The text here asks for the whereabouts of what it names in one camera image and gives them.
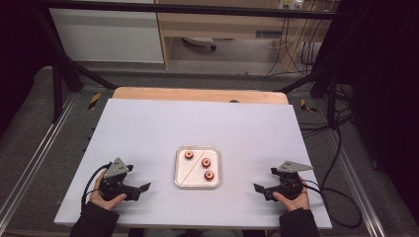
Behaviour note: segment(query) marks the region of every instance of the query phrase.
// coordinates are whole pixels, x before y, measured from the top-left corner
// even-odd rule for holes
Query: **hand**
[[[96,180],[94,192],[92,192],[90,194],[90,201],[93,202],[94,204],[100,206],[103,209],[112,210],[126,198],[126,194],[118,195],[114,199],[109,200],[109,201],[104,200],[102,198],[101,192],[99,190],[99,186],[101,185],[101,181],[104,178],[104,175],[105,175],[106,171],[107,170],[102,172],[102,174]]]
[[[293,211],[299,208],[310,209],[310,203],[308,200],[308,193],[307,193],[306,187],[302,188],[301,194],[299,194],[299,196],[294,200],[290,200],[278,192],[274,192],[273,196],[278,201],[282,202],[286,206],[288,211]]]

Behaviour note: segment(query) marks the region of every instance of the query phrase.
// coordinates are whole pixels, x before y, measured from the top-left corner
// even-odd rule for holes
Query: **floor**
[[[268,41],[217,39],[215,42],[217,50],[211,51],[209,48],[190,45],[181,39],[175,40],[169,69],[162,65],[147,67],[142,64],[87,64],[107,80],[123,86],[260,91],[281,89],[303,76],[303,70],[309,69],[296,62],[302,73],[264,77],[273,67],[277,56],[276,50],[268,47]],[[272,73],[283,73],[280,63],[275,65],[270,74]],[[59,201],[65,195],[84,149],[89,144],[89,137],[94,133],[106,100],[113,94],[113,91],[100,88],[87,78],[83,78],[83,82],[86,86],[81,93],[67,94],[74,100],[71,111],[42,158],[42,164],[35,170],[31,184],[22,193],[21,199],[17,200],[20,204],[12,211],[14,215],[7,221],[3,236],[67,235],[69,228],[54,224],[53,219],[59,209]],[[322,105],[324,101],[311,100],[308,93],[311,86],[312,84],[307,83],[288,94],[301,128],[307,127],[305,122],[324,122],[320,112],[316,112],[318,105]],[[8,129],[0,136],[0,160],[8,164],[0,168],[0,203],[6,203],[13,198],[9,194],[31,163],[51,126],[51,92],[50,71],[46,69],[37,75],[36,84],[28,99]],[[87,110],[97,92],[101,93],[97,106],[94,110]],[[306,106],[311,110],[301,108],[301,99],[305,99]],[[338,110],[343,110],[347,106],[345,103],[338,103],[337,107]],[[356,121],[343,124],[341,132],[345,153],[371,200],[385,232],[384,236],[419,236],[419,228],[410,217],[391,180],[386,173],[374,170],[368,149],[357,131]],[[332,137],[328,131],[323,131],[307,136],[304,141],[316,178],[321,181],[336,153]],[[326,184],[329,188],[351,196],[351,188],[339,162],[334,166]],[[349,224],[357,221],[356,209],[347,200],[333,194],[329,194],[328,199],[330,213],[336,219]],[[331,230],[321,231],[323,236],[372,236],[365,223],[357,228],[346,228],[336,222],[332,223]],[[116,232],[120,236],[126,236],[125,229],[118,229]]]

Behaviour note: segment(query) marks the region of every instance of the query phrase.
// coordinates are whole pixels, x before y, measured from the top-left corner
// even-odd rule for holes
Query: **power strip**
[[[304,0],[281,0],[278,9],[282,10],[301,10]]]

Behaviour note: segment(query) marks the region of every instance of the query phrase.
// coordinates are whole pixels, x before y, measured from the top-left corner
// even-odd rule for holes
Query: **sleeve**
[[[111,237],[119,217],[89,201],[71,229],[70,237]]]
[[[317,226],[309,209],[297,209],[280,216],[282,237],[318,237]]]

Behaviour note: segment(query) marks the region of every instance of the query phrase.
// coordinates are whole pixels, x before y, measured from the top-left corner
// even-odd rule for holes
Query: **white tabletop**
[[[183,145],[218,148],[217,187],[185,190],[175,184],[176,152]],[[77,221],[89,178],[117,157],[133,165],[126,185],[151,183],[138,201],[115,209],[121,227],[278,228],[286,208],[265,201],[253,184],[278,185],[270,168],[286,160],[310,165],[292,106],[110,99],[55,223]],[[316,182],[312,171],[299,174]],[[308,194],[317,226],[331,228],[320,196]]]

